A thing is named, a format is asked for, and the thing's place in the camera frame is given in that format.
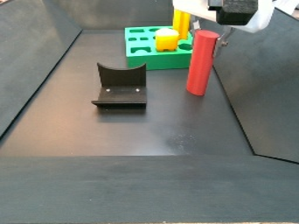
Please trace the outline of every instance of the green shape sorter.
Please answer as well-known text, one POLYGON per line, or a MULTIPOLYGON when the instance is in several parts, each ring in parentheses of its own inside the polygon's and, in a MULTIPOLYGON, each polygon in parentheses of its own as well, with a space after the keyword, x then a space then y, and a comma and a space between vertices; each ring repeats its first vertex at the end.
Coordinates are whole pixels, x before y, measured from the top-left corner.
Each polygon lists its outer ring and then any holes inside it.
POLYGON ((185 68, 190 64, 192 35, 178 40, 176 51, 157 52, 154 50, 154 31, 170 26, 146 26, 125 28, 125 58, 129 68, 145 63, 146 70, 185 68))

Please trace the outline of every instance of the red cylindrical peg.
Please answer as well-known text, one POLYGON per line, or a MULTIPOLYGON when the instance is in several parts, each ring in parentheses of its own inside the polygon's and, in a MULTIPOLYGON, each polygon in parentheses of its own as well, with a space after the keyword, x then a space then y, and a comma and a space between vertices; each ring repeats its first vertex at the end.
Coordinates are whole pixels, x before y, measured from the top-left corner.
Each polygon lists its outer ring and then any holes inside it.
POLYGON ((210 75, 213 48, 220 35, 213 31, 197 30, 193 36, 186 90, 193 95, 204 95, 210 75))

